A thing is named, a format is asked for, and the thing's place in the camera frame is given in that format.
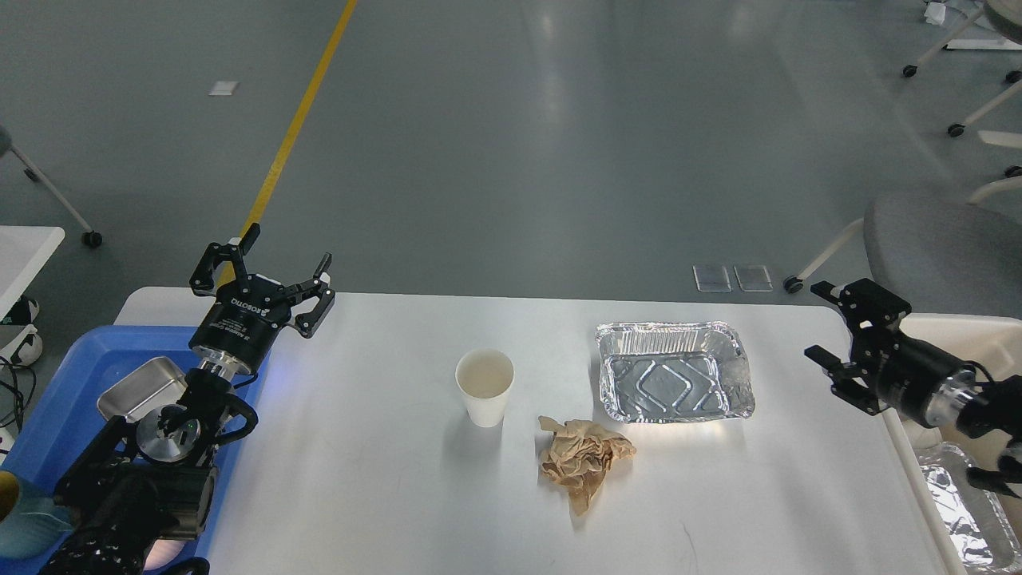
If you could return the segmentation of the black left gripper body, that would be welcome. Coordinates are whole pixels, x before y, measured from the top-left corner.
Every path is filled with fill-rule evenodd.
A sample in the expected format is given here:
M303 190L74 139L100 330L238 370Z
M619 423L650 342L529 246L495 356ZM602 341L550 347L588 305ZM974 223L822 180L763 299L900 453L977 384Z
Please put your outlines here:
M295 285L285 287L265 276L246 280L245 284L231 281L219 291L207 278L189 280L194 295L215 298L189 341L202 371L218 376L254 375L300 302Z

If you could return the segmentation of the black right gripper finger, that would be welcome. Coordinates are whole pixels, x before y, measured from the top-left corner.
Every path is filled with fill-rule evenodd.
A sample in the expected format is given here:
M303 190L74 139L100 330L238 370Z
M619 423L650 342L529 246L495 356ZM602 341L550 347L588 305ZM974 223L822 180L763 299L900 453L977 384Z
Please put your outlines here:
M899 343L899 323L912 306L886 287L869 278L835 285L820 281L810 292L837 307L851 336L854 349L892 351Z
M887 410L875 388L875 376L858 363L843 363L819 345L804 349L804 356L821 367L830 380L833 396L857 408L865 414L875 416Z

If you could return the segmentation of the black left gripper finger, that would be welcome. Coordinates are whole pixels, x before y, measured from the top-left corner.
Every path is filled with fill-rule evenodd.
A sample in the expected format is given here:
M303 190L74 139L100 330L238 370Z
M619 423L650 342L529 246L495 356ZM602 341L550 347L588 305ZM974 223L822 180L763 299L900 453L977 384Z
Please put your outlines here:
M230 263L234 271L235 281L241 291L246 292L251 288L251 280L246 272L244 256L256 244L260 234L259 223L252 223L245 230L238 244L218 244L210 243L204 254L200 257L200 262L195 267L189 278L189 287L197 297L212 297L216 294L214 272L221 263Z
M331 252L325 252L309 280L286 285L279 291L279 299L286 305L286 325L296 330L305 339L313 338L322 320L335 305L335 290L328 278L332 259ZM313 308L310 312L295 313L296 307L309 299L316 301Z

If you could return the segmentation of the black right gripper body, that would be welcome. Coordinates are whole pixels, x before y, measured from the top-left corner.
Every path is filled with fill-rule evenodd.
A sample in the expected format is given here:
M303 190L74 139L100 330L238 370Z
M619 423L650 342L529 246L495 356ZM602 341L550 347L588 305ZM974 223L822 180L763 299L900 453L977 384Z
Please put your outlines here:
M893 408L923 428L941 428L976 399L973 367L904 332L858 332L850 360L865 383L869 414Z

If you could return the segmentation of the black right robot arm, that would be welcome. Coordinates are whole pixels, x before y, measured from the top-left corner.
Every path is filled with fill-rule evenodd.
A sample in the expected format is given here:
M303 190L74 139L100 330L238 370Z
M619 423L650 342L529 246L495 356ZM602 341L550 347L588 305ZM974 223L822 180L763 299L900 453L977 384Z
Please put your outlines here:
M846 361L819 345L804 350L836 397L869 415L893 408L927 429L950 424L970 439L1006 433L996 469L969 466L966 478L977 489L1020 497L1019 375L996 381L984 365L907 335L901 321L912 306L869 278L844 285L821 281L810 290L837 307L851 336Z

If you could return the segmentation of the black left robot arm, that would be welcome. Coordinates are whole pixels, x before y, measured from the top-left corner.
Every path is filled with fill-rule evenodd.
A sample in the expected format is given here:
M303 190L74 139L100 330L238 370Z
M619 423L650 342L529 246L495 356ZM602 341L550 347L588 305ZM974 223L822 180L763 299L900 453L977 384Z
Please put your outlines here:
M256 408L238 395L237 375L256 381L286 327L309 339L335 304L325 252L313 276L282 284L248 272L245 255L258 224L237 243L211 243L189 280L214 304L188 342L200 358L184 389L143 416L117 415L56 483L56 505L73 528L41 567L43 574L141 574L158 540L195 540L207 526L220 448L258 426Z

